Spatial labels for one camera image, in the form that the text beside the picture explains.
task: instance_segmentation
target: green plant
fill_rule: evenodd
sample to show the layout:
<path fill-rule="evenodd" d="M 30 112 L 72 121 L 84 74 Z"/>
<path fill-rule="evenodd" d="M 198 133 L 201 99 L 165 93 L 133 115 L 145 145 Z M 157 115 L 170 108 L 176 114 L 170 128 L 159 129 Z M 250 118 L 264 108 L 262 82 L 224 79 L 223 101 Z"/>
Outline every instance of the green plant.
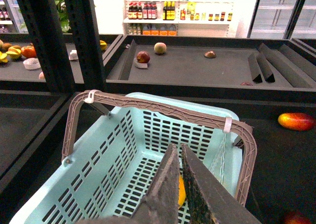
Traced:
<path fill-rule="evenodd" d="M 67 14 L 67 9 L 65 5 L 65 0 L 55 0 L 55 4 L 57 7 L 57 12 L 60 20 L 61 30 L 63 33 L 68 33 L 70 28 L 69 18 Z M 25 22 L 20 25 L 20 29 L 23 30 L 26 28 Z"/>

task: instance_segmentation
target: basket handle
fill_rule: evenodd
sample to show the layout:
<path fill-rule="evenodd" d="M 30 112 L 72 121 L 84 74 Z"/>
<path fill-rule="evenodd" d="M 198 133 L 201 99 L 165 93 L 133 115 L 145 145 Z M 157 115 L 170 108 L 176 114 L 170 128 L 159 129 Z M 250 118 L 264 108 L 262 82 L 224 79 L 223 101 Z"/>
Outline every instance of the basket handle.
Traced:
<path fill-rule="evenodd" d="M 231 122 L 230 131 L 239 135 L 244 143 L 242 166 L 238 178 L 235 198 L 240 204 L 245 206 L 257 155 L 257 145 L 252 136 L 252 127 L 237 120 L 204 114 L 159 102 L 109 94 L 101 91 L 94 91 L 91 99 L 91 93 L 89 94 L 89 92 L 90 91 L 86 90 L 85 92 L 78 94 L 70 104 L 62 150 L 62 161 L 73 152 L 79 112 L 85 99 L 87 99 L 86 101 L 89 103 L 102 103 L 122 108 L 135 107 L 138 109 L 150 110 L 152 112 L 159 112 L 167 116 L 177 117 L 189 123 L 207 126 L 209 128 L 222 129 L 226 130 L 226 132 L 229 132 L 228 127 L 229 122 Z"/>

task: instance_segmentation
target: light blue plastic basket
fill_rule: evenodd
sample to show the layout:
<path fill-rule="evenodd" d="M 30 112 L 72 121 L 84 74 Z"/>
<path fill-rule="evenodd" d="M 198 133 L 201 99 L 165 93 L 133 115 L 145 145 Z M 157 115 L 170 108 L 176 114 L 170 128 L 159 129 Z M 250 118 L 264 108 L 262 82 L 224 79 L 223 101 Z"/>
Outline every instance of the light blue plastic basket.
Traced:
<path fill-rule="evenodd" d="M 129 97 L 170 104 L 201 113 L 232 117 L 226 109 L 143 93 Z M 157 112 L 115 107 L 75 143 L 74 152 L 19 210 L 10 224 L 72 224 L 80 219 L 129 217 L 146 193 L 170 143 L 186 143 L 234 196 L 242 151 L 236 134 L 187 123 Z M 179 223 L 187 224 L 187 202 Z"/>

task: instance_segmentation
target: red mango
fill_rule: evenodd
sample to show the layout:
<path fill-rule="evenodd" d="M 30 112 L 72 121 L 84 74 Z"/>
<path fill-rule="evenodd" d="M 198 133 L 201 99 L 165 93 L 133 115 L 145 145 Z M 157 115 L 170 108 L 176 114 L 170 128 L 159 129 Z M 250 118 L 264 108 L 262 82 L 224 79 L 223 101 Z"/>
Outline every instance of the red mango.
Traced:
<path fill-rule="evenodd" d="M 312 224 L 312 222 L 299 212 L 285 214 L 283 224 Z"/>
<path fill-rule="evenodd" d="M 277 121 L 286 129 L 296 131 L 307 131 L 316 125 L 316 120 L 304 113 L 285 113 L 281 114 Z"/>

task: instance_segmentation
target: shopping basket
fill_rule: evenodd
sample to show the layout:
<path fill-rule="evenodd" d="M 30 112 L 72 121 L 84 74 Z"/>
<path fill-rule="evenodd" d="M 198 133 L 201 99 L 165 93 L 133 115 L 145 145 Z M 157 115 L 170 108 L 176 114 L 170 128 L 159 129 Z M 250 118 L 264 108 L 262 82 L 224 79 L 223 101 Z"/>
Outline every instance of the shopping basket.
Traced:
<path fill-rule="evenodd" d="M 74 144 L 87 102 L 101 116 Z M 108 113 L 102 104 L 115 106 Z M 144 93 L 85 91 L 69 109 L 61 166 L 17 212 L 11 224 L 71 224 L 131 216 L 170 143 L 186 143 L 227 191 L 245 205 L 256 157 L 252 129 L 235 113 Z M 244 151 L 233 146 L 242 139 Z M 189 223 L 187 203 L 179 223 Z"/>

